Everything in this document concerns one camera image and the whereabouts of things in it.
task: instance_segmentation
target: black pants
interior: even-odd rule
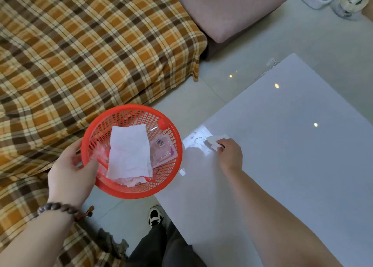
[[[155,225],[125,263],[126,267],[206,267],[173,223]]]

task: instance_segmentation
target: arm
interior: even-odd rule
[[[80,155],[76,155],[80,145],[78,140],[67,147],[51,168],[48,202],[71,204],[80,209],[90,194],[98,164],[91,161],[81,170],[76,167],[80,162]],[[73,220],[72,215],[60,210],[43,212],[3,250],[0,266],[53,266]]]
[[[342,267],[320,239],[242,171],[242,152],[232,139],[218,141],[221,169],[242,207],[255,248],[267,266]]]

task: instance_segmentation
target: basket rim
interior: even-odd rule
[[[105,185],[99,178],[98,176],[96,177],[96,182],[95,185],[101,189],[103,192],[110,194],[111,196],[117,197],[117,198],[123,198],[123,199],[138,199],[138,198],[145,198],[149,197],[151,195],[156,194],[157,192],[161,191],[164,189],[176,176],[178,173],[180,166],[181,166],[181,161],[182,161],[182,156],[183,156],[183,146],[182,146],[182,141],[180,138],[180,134],[178,130],[176,129],[175,125],[171,122],[169,118],[167,118],[164,114],[162,114],[160,111],[151,108],[149,106],[144,106],[144,105],[137,105],[137,104],[126,104],[126,105],[119,105],[115,106],[109,110],[106,110],[105,112],[101,113],[98,115],[92,123],[88,126],[87,130],[84,133],[83,140],[82,140],[82,145],[81,145],[81,156],[82,156],[82,163],[83,166],[86,166],[88,164],[88,146],[89,146],[89,139],[93,133],[93,130],[97,127],[99,123],[101,123],[102,120],[104,120],[107,116],[110,116],[112,114],[116,114],[120,111],[144,111],[153,115],[156,115],[159,119],[162,118],[166,123],[168,123],[168,127],[171,129],[175,141],[176,141],[176,147],[178,156],[176,157],[175,165],[171,171],[171,173],[168,175],[168,177],[159,185],[157,185],[155,188],[151,188],[145,192],[137,192],[137,193],[129,193],[129,192],[120,192],[117,191],[113,188],[110,188],[109,186]]]

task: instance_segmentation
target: tile floor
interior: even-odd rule
[[[209,62],[202,62],[199,81],[189,78],[151,106],[167,115],[182,138],[249,87],[274,58],[297,53],[339,94],[373,124],[373,23],[338,18],[329,7],[312,10],[289,0]],[[121,200],[96,187],[86,202],[95,205],[90,219],[119,242],[128,255],[147,234],[148,209],[155,197]]]

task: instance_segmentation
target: hand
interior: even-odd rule
[[[242,170],[242,151],[241,147],[231,138],[220,139],[217,143],[224,146],[217,149],[220,167],[225,174],[233,170]]]
[[[97,175],[98,162],[91,160],[84,168],[77,164],[82,160],[77,150],[82,139],[68,146],[48,173],[48,202],[61,202],[80,209],[90,195]]]

